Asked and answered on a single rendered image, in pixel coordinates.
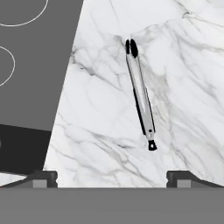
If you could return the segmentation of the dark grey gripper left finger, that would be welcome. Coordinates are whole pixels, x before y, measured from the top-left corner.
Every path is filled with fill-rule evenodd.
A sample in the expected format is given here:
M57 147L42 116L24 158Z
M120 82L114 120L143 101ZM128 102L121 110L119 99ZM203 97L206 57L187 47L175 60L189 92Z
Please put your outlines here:
M3 185L3 188L57 188L56 171L36 171L25 179Z

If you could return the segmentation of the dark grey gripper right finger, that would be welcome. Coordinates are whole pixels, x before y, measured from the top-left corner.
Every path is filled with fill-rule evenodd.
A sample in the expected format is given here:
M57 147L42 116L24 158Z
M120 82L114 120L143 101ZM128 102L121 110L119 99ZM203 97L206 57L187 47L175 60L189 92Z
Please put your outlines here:
M200 179L190 171L168 171L166 178L167 188L222 188L222 185Z

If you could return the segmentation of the black oven front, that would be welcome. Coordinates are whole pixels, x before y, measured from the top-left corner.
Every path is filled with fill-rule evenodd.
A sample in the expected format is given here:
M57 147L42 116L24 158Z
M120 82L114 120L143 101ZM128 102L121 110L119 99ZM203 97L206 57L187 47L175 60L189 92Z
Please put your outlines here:
M0 124L0 172L29 175L46 161L51 131Z

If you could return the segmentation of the silver and black tongs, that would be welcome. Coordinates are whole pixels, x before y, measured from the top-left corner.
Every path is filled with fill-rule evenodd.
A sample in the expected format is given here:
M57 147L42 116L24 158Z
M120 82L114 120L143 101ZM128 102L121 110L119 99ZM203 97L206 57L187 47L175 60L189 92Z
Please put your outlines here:
M136 110L142 132L148 141L148 149L150 151L155 151L158 147L154 140L156 129L151 109L151 102L147 93L147 88L144 85L144 76L138 56L137 43L133 38L126 40L125 51L126 63L129 70L129 77L132 84Z

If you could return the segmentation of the grey hob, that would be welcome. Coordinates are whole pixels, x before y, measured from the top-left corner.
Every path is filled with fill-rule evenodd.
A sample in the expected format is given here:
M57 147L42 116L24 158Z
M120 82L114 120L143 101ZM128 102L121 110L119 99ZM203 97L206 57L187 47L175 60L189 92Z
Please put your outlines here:
M0 0L0 123L50 130L83 0Z

